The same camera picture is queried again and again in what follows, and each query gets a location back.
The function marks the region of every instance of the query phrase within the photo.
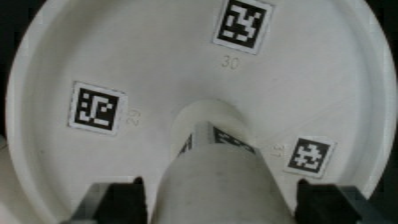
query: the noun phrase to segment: white plastic tray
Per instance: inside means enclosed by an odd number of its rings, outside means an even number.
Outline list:
[[[225,1],[50,0],[17,56],[8,136],[24,189],[47,223],[68,218],[95,182],[145,177],[150,212],[173,161],[182,108],[221,99],[246,116],[296,208],[301,175],[285,172],[301,136],[338,145],[313,183],[370,196],[397,124],[390,47],[363,0],[267,0],[258,55],[212,43]],[[70,127],[75,82],[127,94],[116,135]]]

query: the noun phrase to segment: white curved surface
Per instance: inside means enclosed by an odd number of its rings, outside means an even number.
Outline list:
[[[2,143],[0,136],[0,223],[43,224],[18,182],[10,148]]]
[[[93,182],[146,180],[153,208],[182,108],[225,100],[242,112],[290,208],[299,175],[283,172],[299,136],[338,148],[324,178],[370,196],[397,124],[390,47],[363,0],[273,0],[260,55],[212,44],[223,1],[52,0],[18,51],[8,136],[24,190],[47,223],[72,214]],[[235,70],[226,55],[241,58]],[[116,137],[68,127],[74,82],[123,91]],[[274,149],[285,156],[276,157]]]

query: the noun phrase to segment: dark background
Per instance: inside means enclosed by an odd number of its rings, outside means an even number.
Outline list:
[[[367,0],[379,22],[383,24],[393,55],[398,65],[398,0]],[[8,89],[8,75],[15,53],[29,27],[31,20],[45,0],[0,0],[0,134],[6,135],[4,103]],[[372,204],[384,216],[398,223],[398,141],[384,177],[372,196]]]

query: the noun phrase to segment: curved rim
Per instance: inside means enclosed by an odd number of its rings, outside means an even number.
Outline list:
[[[376,18],[376,14],[370,8],[368,3],[365,0],[340,0],[347,7],[352,9],[354,17],[358,20],[358,24],[363,27],[358,27],[363,33],[368,36],[368,41],[372,43],[372,51],[376,53],[376,58],[379,59],[377,65],[383,71],[381,79],[384,85],[384,124],[383,124],[383,136],[381,141],[381,153],[376,159],[376,164],[383,164],[381,166],[374,166],[374,170],[368,173],[368,181],[361,192],[365,197],[370,198],[372,193],[377,188],[377,184],[383,178],[384,169],[388,165],[390,155],[392,155],[392,148],[393,148],[393,140],[395,140],[395,131],[397,131],[397,118],[398,118],[398,95],[397,95],[397,70],[395,70],[395,61],[392,55],[392,49],[388,44],[388,38],[383,31],[383,27]]]
[[[26,135],[24,135],[24,100],[29,69],[33,65],[33,57],[36,49],[42,44],[42,40],[47,36],[49,28],[54,25],[59,13],[65,9],[68,0],[50,0],[38,12],[33,20],[26,37],[22,40],[15,63],[10,74],[10,87],[8,87],[8,104],[6,104],[6,123],[8,123],[8,137],[10,137],[10,149],[11,159],[18,174],[18,180],[22,183],[24,191],[29,197],[31,204],[34,205],[36,213],[47,223],[58,223],[68,216],[66,208],[61,204],[54,203],[58,200],[56,194],[47,189],[42,181],[47,181],[45,175],[38,172],[38,158],[34,153],[26,150]]]
[[[370,10],[368,4],[363,0],[349,1],[342,0],[344,4],[352,8],[358,21],[365,26],[365,32],[370,35],[370,41],[374,46],[381,46],[381,48],[374,48],[377,51],[377,55],[383,55],[383,62],[379,62],[383,66],[383,79],[386,85],[386,124],[384,124],[384,133],[383,133],[383,153],[379,153],[377,162],[384,164],[374,168],[370,173],[370,184],[367,186],[365,195],[370,197],[372,192],[377,187],[377,182],[383,176],[384,167],[388,164],[388,158],[392,153],[393,146],[393,138],[395,138],[395,128],[397,128],[397,79],[395,79],[395,65],[393,65],[393,57],[390,52],[390,45],[384,36],[384,32],[381,29],[379,23],[370,23],[370,19],[376,20],[374,12]],[[24,130],[24,122],[20,120],[22,117],[22,109],[24,109],[24,101],[17,100],[24,98],[26,91],[24,86],[27,85],[27,77],[29,77],[29,68],[33,64],[33,56],[36,54],[36,49],[42,44],[42,40],[47,36],[49,29],[52,27],[54,21],[58,19],[59,13],[65,10],[66,4],[72,0],[50,0],[43,5],[42,11],[38,13],[36,19],[33,21],[27,34],[24,37],[18,54],[15,58],[15,64],[11,69],[11,78],[10,78],[10,89],[8,89],[8,136],[10,136],[10,148],[11,148],[11,157],[13,163],[18,173],[18,179],[22,182],[24,190],[27,193],[27,197],[31,203],[34,205],[36,212],[42,216],[42,219],[47,223],[58,223],[61,219],[68,216],[66,208],[61,204],[56,204],[56,194],[49,191],[45,184],[42,181],[45,180],[45,175],[40,172],[40,168],[33,169],[31,164],[40,167],[40,162],[34,153],[26,150],[26,135],[20,130]]]

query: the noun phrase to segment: black and white square marker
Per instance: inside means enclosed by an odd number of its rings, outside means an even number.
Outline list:
[[[116,135],[125,104],[127,95],[123,92],[77,82],[70,126]]]
[[[285,170],[320,178],[326,172],[335,146],[336,143],[333,141],[299,138]]]
[[[271,15],[271,4],[257,0],[226,0],[214,43],[258,54]]]

